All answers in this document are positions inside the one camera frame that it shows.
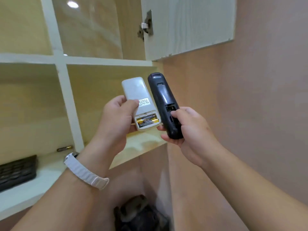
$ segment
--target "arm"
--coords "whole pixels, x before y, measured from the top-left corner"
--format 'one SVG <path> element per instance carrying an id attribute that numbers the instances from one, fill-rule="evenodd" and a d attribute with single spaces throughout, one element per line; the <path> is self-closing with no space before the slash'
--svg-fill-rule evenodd
<path id="1" fill-rule="evenodd" d="M 250 230 L 308 230 L 308 207 L 225 149 L 200 114 L 188 107 L 171 114 L 182 124 L 184 139 L 162 138 L 203 169 Z"/>
<path id="2" fill-rule="evenodd" d="M 125 147 L 126 134 L 136 130 L 131 123 L 138 105 L 139 101 L 126 101 L 124 96 L 107 103 L 95 136 L 77 157 L 80 163 L 105 177 L 113 158 Z M 83 230 L 98 193 L 67 169 L 12 230 Z"/>

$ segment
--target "metal cabinet hinge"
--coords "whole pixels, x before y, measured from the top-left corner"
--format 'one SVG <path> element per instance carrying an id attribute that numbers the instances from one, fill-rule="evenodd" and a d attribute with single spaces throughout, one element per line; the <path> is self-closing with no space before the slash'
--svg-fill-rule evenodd
<path id="1" fill-rule="evenodd" d="M 147 33 L 149 36 L 154 34 L 153 32 L 153 19 L 152 19 L 152 10 L 147 12 L 147 17 L 144 20 L 144 23 L 139 25 L 139 31 L 137 33 L 138 37 L 144 41 L 144 32 Z"/>

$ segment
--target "person's right arm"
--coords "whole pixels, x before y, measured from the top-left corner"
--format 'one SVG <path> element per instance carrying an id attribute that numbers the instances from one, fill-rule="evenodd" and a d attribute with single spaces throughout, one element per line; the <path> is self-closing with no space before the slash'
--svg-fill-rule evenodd
<path id="1" fill-rule="evenodd" d="M 184 139 L 172 140 L 185 157 L 201 167 L 249 230 L 308 230 L 308 207 L 284 193 L 225 149 L 206 120 L 189 107 L 173 111 Z"/>

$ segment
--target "watch strap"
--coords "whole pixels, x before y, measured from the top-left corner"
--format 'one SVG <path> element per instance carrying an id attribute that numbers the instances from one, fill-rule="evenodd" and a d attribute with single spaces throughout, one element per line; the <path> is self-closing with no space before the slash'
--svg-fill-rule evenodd
<path id="1" fill-rule="evenodd" d="M 64 164 L 84 182 L 89 185 L 102 190 L 109 183 L 109 178 L 102 178 L 92 173 L 86 167 L 84 167 L 72 154 L 70 154 L 64 161 Z"/>

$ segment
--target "black keyboard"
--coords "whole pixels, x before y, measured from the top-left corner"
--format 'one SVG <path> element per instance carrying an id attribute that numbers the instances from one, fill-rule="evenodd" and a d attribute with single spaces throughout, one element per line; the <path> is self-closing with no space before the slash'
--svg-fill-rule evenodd
<path id="1" fill-rule="evenodd" d="M 36 155 L 0 165 L 0 192 L 34 179 L 37 165 Z"/>

